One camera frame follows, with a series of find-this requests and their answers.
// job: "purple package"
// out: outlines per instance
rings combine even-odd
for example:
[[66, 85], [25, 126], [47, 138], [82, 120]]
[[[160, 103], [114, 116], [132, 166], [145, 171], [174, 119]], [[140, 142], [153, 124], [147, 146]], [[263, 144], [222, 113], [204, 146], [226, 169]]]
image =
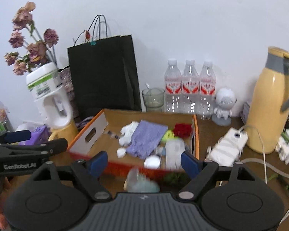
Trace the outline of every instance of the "purple package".
[[167, 129], [167, 126], [141, 120], [126, 152], [134, 157], [146, 159], [158, 146]]
[[48, 141], [50, 133], [46, 125], [37, 127], [32, 133], [30, 140], [22, 141], [19, 145], [38, 145]]

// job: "cardboard box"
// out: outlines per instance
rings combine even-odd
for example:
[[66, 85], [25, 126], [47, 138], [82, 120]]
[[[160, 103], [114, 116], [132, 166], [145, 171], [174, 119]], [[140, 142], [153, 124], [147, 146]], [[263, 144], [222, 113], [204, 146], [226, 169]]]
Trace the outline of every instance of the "cardboard box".
[[74, 160], [88, 160], [104, 150], [108, 154], [108, 166], [105, 173], [126, 177], [131, 168], [139, 167], [139, 170], [151, 179], [162, 179], [165, 174], [170, 172], [164, 169], [165, 161], [163, 159], [161, 168], [158, 170], [145, 169], [143, 167], [144, 160], [132, 157], [129, 154], [119, 159], [116, 155], [117, 149], [120, 148], [118, 140], [105, 134], [106, 131], [112, 131], [120, 135], [122, 127], [130, 124], [132, 121], [140, 122], [141, 120], [167, 125], [168, 129], [173, 129], [176, 123], [191, 124], [192, 133], [190, 138], [185, 140], [185, 143], [189, 145], [190, 153], [197, 159], [199, 158], [198, 126], [194, 115], [108, 109], [101, 110], [80, 131], [68, 147], [68, 151]]

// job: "translucent plastic bottle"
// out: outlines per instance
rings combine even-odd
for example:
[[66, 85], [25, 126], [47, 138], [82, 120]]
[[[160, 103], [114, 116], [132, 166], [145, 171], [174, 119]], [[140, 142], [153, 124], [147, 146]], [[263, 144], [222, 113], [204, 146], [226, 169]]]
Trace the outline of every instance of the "translucent plastic bottle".
[[168, 60], [168, 68], [165, 73], [165, 103], [166, 112], [179, 113], [180, 112], [180, 96], [182, 77], [181, 72], [176, 66], [175, 59]]
[[186, 60], [182, 74], [182, 113], [195, 114], [199, 108], [199, 76], [195, 60]]
[[210, 119], [213, 114], [216, 77], [212, 69], [212, 64], [212, 61], [204, 61], [199, 75], [200, 105], [198, 114], [203, 120]]

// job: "wooden table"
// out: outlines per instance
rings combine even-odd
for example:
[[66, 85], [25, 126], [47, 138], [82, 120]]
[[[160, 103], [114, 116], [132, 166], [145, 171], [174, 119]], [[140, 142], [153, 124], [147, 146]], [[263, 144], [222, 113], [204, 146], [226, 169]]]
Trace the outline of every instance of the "wooden table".
[[[232, 118], [231, 127], [239, 129], [243, 125], [240, 118]], [[228, 127], [217, 126], [211, 120], [202, 121], [198, 119], [198, 128], [199, 128], [199, 149], [200, 149], [200, 159], [204, 160], [207, 152], [208, 146], [214, 146], [220, 137], [224, 136], [229, 130]], [[252, 151], [247, 146], [243, 150], [243, 154], [241, 156], [241, 160], [245, 158], [259, 158], [263, 159], [261, 154], [258, 154]], [[70, 162], [70, 158], [67, 154], [60, 154], [55, 158], [56, 165], [66, 165], [66, 163]], [[272, 153], [270, 155], [266, 155], [266, 161], [281, 171], [289, 174], [289, 164], [285, 165], [284, 162], [279, 160], [277, 153]], [[248, 163], [247, 166], [252, 169], [252, 171], [260, 178], [264, 179], [264, 166], [259, 163]], [[267, 177], [269, 178], [274, 172], [271, 169], [267, 169]], [[16, 188], [19, 186], [24, 180], [26, 180], [28, 176], [24, 177], [15, 177], [11, 183], [12, 188]], [[125, 178], [118, 178], [109, 175], [102, 175], [100, 178], [100, 182], [102, 185], [107, 188], [113, 195], [115, 195], [119, 191], [123, 191]], [[276, 179], [273, 179], [268, 182], [268, 186], [272, 188], [283, 200], [285, 205], [285, 212], [289, 208], [289, 193], [281, 187], [279, 182]], [[278, 231], [289, 231], [289, 217], [278, 227]]]

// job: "figurine base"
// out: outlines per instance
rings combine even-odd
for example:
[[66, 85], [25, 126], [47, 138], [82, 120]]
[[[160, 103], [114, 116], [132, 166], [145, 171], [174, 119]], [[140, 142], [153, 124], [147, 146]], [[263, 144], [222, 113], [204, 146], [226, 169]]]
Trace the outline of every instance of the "figurine base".
[[212, 115], [212, 121], [219, 125], [219, 126], [229, 126], [231, 124], [231, 119], [230, 117], [228, 117], [227, 119], [221, 117], [221, 118], [217, 118], [216, 115]]

